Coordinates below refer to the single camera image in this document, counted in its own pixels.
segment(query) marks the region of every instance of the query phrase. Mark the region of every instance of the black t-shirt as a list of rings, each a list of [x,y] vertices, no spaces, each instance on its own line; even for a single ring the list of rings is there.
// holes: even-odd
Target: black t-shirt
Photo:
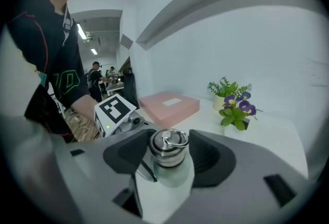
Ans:
[[[97,70],[91,69],[89,71],[89,76],[90,76],[90,80],[92,81],[93,87],[98,88],[98,81],[100,78],[102,78],[102,74],[100,74],[99,71]]]
[[[67,7],[65,14],[59,15],[50,0],[18,0],[7,25],[17,47],[41,78],[41,85],[47,90],[50,82],[56,98],[65,107],[89,94],[79,54],[78,27]],[[45,108],[31,109],[27,113],[30,119],[42,122],[52,133],[71,134],[68,127],[62,126],[59,130],[53,121],[54,128],[49,128],[50,118],[45,117],[49,112]]]

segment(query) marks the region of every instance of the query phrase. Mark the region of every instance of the person in black clothing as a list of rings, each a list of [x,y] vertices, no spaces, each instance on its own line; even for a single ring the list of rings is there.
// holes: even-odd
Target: person in black clothing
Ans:
[[[89,71],[90,80],[92,81],[93,86],[90,88],[90,95],[97,101],[102,101],[102,94],[98,87],[98,81],[110,82],[110,80],[106,77],[103,77],[99,69],[99,62],[93,63],[93,68]]]
[[[89,95],[78,47],[77,23],[70,16],[68,0],[18,0],[8,13],[8,29],[17,48],[41,83],[25,117],[50,133],[76,141],[47,93],[52,84],[56,98],[66,107],[93,120],[97,102]]]

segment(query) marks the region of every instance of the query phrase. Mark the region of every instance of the forearm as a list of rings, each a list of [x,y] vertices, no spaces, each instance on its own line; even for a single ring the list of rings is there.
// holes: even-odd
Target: forearm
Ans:
[[[90,95],[84,95],[76,100],[71,108],[85,118],[94,120],[95,105],[98,104]]]

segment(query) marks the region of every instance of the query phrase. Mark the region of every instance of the white label on box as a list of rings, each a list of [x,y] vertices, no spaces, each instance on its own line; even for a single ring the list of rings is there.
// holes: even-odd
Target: white label on box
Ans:
[[[170,105],[173,105],[173,104],[179,103],[179,102],[181,102],[181,99],[174,98],[174,99],[163,102],[163,104],[166,106],[170,106]]]

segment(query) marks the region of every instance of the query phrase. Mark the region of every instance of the wooden floor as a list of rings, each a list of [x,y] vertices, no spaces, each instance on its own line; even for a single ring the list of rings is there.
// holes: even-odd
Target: wooden floor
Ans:
[[[94,121],[91,121],[80,114],[72,113],[72,109],[65,110],[66,123],[70,127],[74,137],[79,141],[93,141],[98,133],[98,129]]]

